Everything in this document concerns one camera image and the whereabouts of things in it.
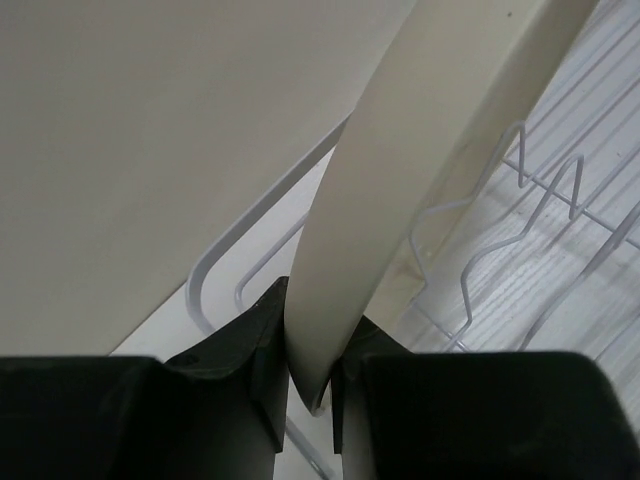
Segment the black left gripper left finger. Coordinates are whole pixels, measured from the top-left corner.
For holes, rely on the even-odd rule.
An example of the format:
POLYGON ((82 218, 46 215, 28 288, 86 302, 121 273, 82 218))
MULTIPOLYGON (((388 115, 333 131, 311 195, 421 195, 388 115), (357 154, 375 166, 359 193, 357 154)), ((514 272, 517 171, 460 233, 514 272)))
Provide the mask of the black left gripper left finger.
POLYGON ((5 479, 269 479, 289 373, 277 279, 191 348, 145 356, 5 357, 5 479))

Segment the cream white plate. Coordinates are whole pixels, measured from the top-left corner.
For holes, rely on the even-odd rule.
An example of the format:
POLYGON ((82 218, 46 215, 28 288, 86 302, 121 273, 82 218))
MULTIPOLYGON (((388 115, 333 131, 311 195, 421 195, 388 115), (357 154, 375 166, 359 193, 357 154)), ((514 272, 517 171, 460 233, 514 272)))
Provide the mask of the cream white plate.
POLYGON ((295 253, 287 357, 316 412, 376 288, 426 208, 469 194, 525 119, 592 1, 419 1, 350 115, 295 253))

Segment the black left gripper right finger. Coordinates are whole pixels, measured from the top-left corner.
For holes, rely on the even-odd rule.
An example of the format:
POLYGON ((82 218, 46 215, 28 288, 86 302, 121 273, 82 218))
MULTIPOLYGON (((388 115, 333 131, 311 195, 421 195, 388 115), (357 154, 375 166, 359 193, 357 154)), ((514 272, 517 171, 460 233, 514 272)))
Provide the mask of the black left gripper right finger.
POLYGON ((413 353, 362 319, 331 375, 347 479, 635 479, 639 444, 595 362, 413 353))

